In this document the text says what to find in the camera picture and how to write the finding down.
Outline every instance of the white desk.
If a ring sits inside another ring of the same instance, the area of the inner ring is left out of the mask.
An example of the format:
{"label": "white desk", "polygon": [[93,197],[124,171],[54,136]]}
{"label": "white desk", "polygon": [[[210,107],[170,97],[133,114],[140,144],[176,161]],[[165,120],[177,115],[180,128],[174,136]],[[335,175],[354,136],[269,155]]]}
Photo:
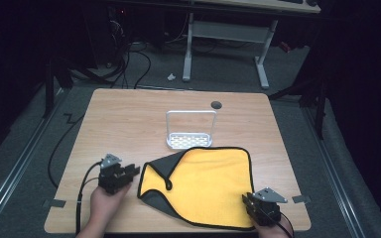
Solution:
{"label": "white desk", "polygon": [[[251,7],[268,9],[273,11],[290,11],[299,13],[319,13],[318,6],[309,6],[306,1],[303,4],[289,3],[278,0],[192,0],[196,2],[235,5],[241,7]],[[262,44],[262,49],[256,57],[255,65],[258,70],[259,80],[264,89],[269,88],[268,78],[265,73],[264,60],[271,45],[272,38],[277,27],[278,21],[272,21],[269,28],[251,27],[243,25],[222,24],[214,22],[195,21],[193,13],[190,13],[188,29],[188,46],[185,55],[183,81],[191,80],[191,44],[194,37],[204,37],[222,39],[229,41],[240,41]]]}

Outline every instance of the wooden table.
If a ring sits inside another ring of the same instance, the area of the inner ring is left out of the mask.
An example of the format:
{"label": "wooden table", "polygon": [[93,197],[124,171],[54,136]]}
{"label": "wooden table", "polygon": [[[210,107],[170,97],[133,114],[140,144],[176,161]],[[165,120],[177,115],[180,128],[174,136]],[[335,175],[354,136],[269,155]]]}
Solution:
{"label": "wooden table", "polygon": [[[123,160],[122,166],[144,163],[175,153],[166,143],[166,112],[169,110],[212,110],[219,101],[213,147],[236,146],[249,151],[255,190],[274,189],[289,203],[280,203],[282,212],[295,230],[308,230],[311,222],[300,195],[268,97],[261,93],[197,92],[97,89],[90,100],[81,128],[63,173],[55,199],[64,208],[52,207],[45,229],[50,233],[73,233],[75,205],[81,181],[88,168],[107,153]],[[94,169],[89,178],[98,177]],[[139,177],[135,177],[119,212],[107,232],[218,232],[191,226],[156,210],[137,198]],[[82,225],[89,216],[89,196],[97,181],[90,182],[82,198]]]}

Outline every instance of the table leg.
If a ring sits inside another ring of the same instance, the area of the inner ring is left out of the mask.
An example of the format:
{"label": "table leg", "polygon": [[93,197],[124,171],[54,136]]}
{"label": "table leg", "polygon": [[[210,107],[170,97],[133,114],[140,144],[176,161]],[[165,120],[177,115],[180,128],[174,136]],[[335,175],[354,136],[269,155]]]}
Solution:
{"label": "table leg", "polygon": [[191,40],[193,36],[193,13],[190,13],[190,22],[188,26],[188,47],[185,55],[184,76],[183,81],[191,80]]}
{"label": "table leg", "polygon": [[261,81],[261,87],[263,89],[268,89],[269,88],[269,83],[268,83],[268,78],[265,73],[265,68],[264,68],[264,60],[265,56],[267,55],[268,49],[271,45],[272,38],[274,37],[275,29],[277,28],[278,20],[274,20],[271,23],[271,26],[269,28],[264,47],[261,52],[260,57],[255,58],[255,63],[256,63],[256,69],[258,70],[258,75],[259,75],[259,80]]}

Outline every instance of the cloth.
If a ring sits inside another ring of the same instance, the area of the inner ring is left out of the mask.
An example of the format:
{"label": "cloth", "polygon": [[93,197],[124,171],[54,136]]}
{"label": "cloth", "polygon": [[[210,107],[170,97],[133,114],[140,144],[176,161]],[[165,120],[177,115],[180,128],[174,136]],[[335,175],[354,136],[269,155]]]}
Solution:
{"label": "cloth", "polygon": [[242,194],[253,192],[242,148],[190,148],[144,165],[138,198],[195,226],[252,230]]}

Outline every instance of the wire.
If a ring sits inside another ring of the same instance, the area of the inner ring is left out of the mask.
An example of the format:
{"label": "wire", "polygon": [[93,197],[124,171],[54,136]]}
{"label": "wire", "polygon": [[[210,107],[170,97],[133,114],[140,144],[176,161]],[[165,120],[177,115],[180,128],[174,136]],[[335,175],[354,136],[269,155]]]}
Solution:
{"label": "wire", "polygon": [[61,136],[61,138],[58,140],[57,144],[55,145],[53,151],[52,151],[52,154],[51,156],[49,157],[49,162],[48,162],[48,176],[49,176],[49,179],[51,180],[51,183],[52,185],[55,187],[55,188],[58,188],[59,186],[57,185],[57,183],[55,182],[54,178],[52,177],[52,173],[51,173],[51,164],[52,164],[52,160],[54,158],[54,155],[59,147],[59,145],[61,144],[61,142],[64,140],[64,137],[67,135],[67,133],[70,132],[70,130],[72,130],[72,128],[79,122],[83,119],[85,114],[83,114],[82,116],[80,116],[76,121],[74,121],[73,123],[71,123],[70,127],[64,132],[64,134]]}
{"label": "wire", "polygon": [[182,27],[182,30],[181,32],[178,34],[177,37],[175,37],[173,40],[171,41],[168,41],[168,42],[165,42],[166,44],[168,43],[173,43],[173,42],[177,42],[177,41],[181,41],[182,39],[185,39],[186,37],[182,37],[182,35],[184,34],[184,31],[185,31],[185,28],[187,27],[187,22],[188,22],[188,18],[189,18],[190,14],[187,13],[187,16],[185,17],[185,22],[184,22],[184,26]]}
{"label": "wire", "polygon": [[222,42],[217,42],[217,44],[220,45],[220,46],[223,46],[223,47],[234,48],[234,49],[241,49],[241,48],[250,47],[250,46],[254,45],[255,43],[245,42],[245,43],[240,43],[238,46],[233,46],[233,45],[230,45],[230,44],[227,44],[227,43],[222,43]]}
{"label": "wire", "polygon": [[123,68],[123,70],[121,72],[119,72],[119,75],[117,75],[116,79],[113,81],[113,84],[110,86],[110,88],[113,88],[115,86],[117,80],[119,80],[120,76],[122,76],[122,75],[123,75],[123,80],[122,80],[122,83],[121,83],[121,88],[124,88],[123,86],[124,86],[125,82],[126,82],[126,88],[128,88],[128,81],[126,80],[126,68],[128,68],[128,65],[129,65],[129,54],[130,54],[130,51],[131,51],[131,46],[132,45],[130,44],[128,50],[126,51],[126,57],[127,57],[126,62],[125,62],[125,59],[123,60],[123,62],[124,62],[124,68]]}
{"label": "wire", "polygon": [[294,229],[293,229],[293,224],[292,224],[292,222],[289,220],[289,218],[286,216],[286,215],[284,215],[282,212],[280,212],[280,214],[281,215],[283,215],[284,217],[286,217],[286,219],[289,221],[289,223],[290,223],[290,226],[291,226],[291,228],[292,228],[292,233],[293,233],[293,235],[292,234],[290,234],[290,232],[286,229],[286,228],[284,228],[284,226],[282,225],[282,224],[280,224],[280,222],[277,222],[276,220],[274,220],[273,218],[271,218],[262,208],[259,208],[261,211],[262,211],[262,213],[264,213],[264,215],[266,215],[272,222],[274,222],[274,224],[276,224],[278,227],[280,227],[285,233],[286,233],[286,235],[289,237],[289,238],[295,238],[295,232],[294,232]]}
{"label": "wire", "polygon": [[101,165],[101,162],[97,162],[92,165],[88,171],[85,173],[84,179],[82,180],[81,188],[79,189],[78,199],[76,201],[76,227],[75,234],[77,235],[81,229],[81,203],[82,203],[82,191],[87,184],[86,179],[88,178],[89,173],[94,169],[94,167]]}
{"label": "wire", "polygon": [[136,54],[139,54],[139,55],[145,57],[145,58],[148,60],[148,68],[147,68],[147,70],[144,72],[144,74],[142,74],[142,76],[141,76],[140,78],[138,78],[138,80],[135,82],[134,89],[137,89],[138,83],[141,81],[141,79],[142,79],[145,75],[147,75],[148,71],[150,71],[150,68],[151,68],[151,60],[150,60],[149,57],[147,57],[145,54],[140,53],[140,52],[136,52]]}
{"label": "wire", "polygon": [[[121,31],[123,31],[122,26],[118,22],[116,22],[116,21],[110,21],[110,23],[114,24],[114,26],[116,27],[116,29],[115,29],[116,32],[119,29]],[[112,71],[110,71],[110,72],[108,72],[106,74],[98,75],[99,78],[102,78],[102,79],[110,78],[112,76],[115,76],[118,73],[121,74],[122,71],[125,69],[124,68],[125,64],[122,63],[122,62],[124,62],[123,55],[127,51],[127,49],[129,48],[128,42],[129,42],[129,40],[130,40],[130,38],[132,36],[131,29],[132,29],[132,27],[129,27],[129,29],[125,30],[126,34],[125,35],[122,34],[122,38],[120,39],[119,42],[117,42],[116,39],[114,39],[115,40],[115,44],[117,45],[117,46],[115,46],[117,48],[117,51],[116,51],[115,56],[114,56],[114,61],[118,62],[117,67],[114,70],[112,70]],[[75,73],[73,71],[70,72],[70,75],[72,77],[74,77],[74,78],[79,79],[79,80],[89,80],[90,79],[90,77],[87,76],[87,75],[86,76],[81,76],[81,75],[79,75],[79,74],[77,74],[77,73]]]}
{"label": "wire", "polygon": [[89,180],[87,180],[87,181],[85,182],[85,185],[87,185],[89,182],[91,182],[91,181],[93,181],[93,180],[96,180],[96,179],[98,179],[98,177],[96,177],[96,178],[90,178]]}
{"label": "wire", "polygon": [[[140,50],[134,50],[134,51],[131,50],[133,45],[140,45],[140,44],[144,45],[144,48],[142,48]],[[146,50],[147,48],[148,48],[148,44],[147,43],[145,43],[145,42],[136,42],[136,43],[130,44],[129,51],[132,52],[132,53],[138,53],[138,52],[142,52],[142,51]]]}
{"label": "wire", "polygon": [[182,38],[179,40],[176,40],[175,42],[169,42],[167,44],[164,44],[165,47],[173,49],[173,50],[180,50],[183,49],[187,46],[187,43],[183,43],[182,41],[185,40],[186,38]]}
{"label": "wire", "polygon": [[112,82],[112,84],[110,85],[110,88],[113,88],[114,85],[116,84],[117,80],[120,78],[120,76],[122,75],[122,73],[124,74],[125,73],[125,70],[126,70],[126,67],[128,66],[128,63],[125,62],[125,59],[122,58],[122,70],[119,72],[119,75],[114,79],[114,81]]}
{"label": "wire", "polygon": [[215,50],[215,48],[217,47],[217,41],[214,41],[213,43],[211,43],[210,41],[200,41],[200,42],[201,42],[201,43],[202,43],[202,42],[207,43],[207,44],[205,44],[206,46],[207,46],[207,45],[212,45],[212,48],[209,49],[209,50],[207,50],[207,51],[199,51],[199,50],[197,50],[195,47],[192,47],[192,50],[193,50],[193,51],[195,51],[195,52],[197,52],[197,53],[201,53],[201,54],[207,54],[207,53],[210,53],[210,52],[212,52],[213,50]]}

